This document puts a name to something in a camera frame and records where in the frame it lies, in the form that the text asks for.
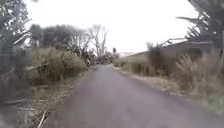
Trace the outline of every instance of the shrub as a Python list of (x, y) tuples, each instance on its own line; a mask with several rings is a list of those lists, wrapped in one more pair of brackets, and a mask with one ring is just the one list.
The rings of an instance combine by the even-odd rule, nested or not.
[(54, 82), (62, 78), (79, 74), (86, 66), (75, 54), (55, 48), (36, 49), (32, 52), (32, 64), (35, 66), (30, 72), (33, 82)]
[(215, 54), (204, 54), (197, 61), (185, 56), (176, 63), (174, 76), (179, 82), (180, 89), (194, 94), (209, 95), (222, 93), (222, 76), (220, 61)]
[(150, 66), (156, 71), (162, 71), (165, 75), (170, 73), (170, 62), (168, 58), (163, 54), (159, 46), (149, 47), (148, 61)]
[(202, 51), (199, 48), (187, 48), (177, 54), (176, 59), (180, 59), (188, 55), (191, 60), (196, 61), (202, 57)]

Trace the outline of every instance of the road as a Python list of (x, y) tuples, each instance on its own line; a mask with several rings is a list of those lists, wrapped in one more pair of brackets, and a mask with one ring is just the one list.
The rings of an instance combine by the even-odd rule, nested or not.
[(47, 128), (224, 128), (224, 118), (109, 66), (86, 75)]

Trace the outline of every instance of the palm tree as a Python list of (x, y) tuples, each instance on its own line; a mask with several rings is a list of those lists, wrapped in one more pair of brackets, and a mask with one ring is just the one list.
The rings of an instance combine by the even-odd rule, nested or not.
[(191, 41), (212, 40), (216, 46), (222, 46), (224, 30), (223, 0), (188, 0), (198, 11), (197, 18), (178, 17), (194, 24), (186, 38)]

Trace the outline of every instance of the sky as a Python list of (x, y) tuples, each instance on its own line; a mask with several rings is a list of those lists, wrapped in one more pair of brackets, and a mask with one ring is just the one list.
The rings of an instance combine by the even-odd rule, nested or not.
[(178, 16), (195, 16), (188, 0), (26, 0), (30, 24), (42, 27), (68, 24), (89, 28), (105, 26), (107, 47), (118, 52), (142, 52), (146, 42), (181, 38), (189, 23)]

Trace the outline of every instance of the tall grass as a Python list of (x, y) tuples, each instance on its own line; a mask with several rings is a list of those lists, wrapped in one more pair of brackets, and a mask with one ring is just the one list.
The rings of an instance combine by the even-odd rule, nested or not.
[(182, 90), (196, 95), (209, 95), (214, 92), (223, 93), (224, 65), (219, 56), (211, 53), (204, 54), (200, 59), (192, 61), (185, 56), (176, 63), (176, 71), (173, 73)]

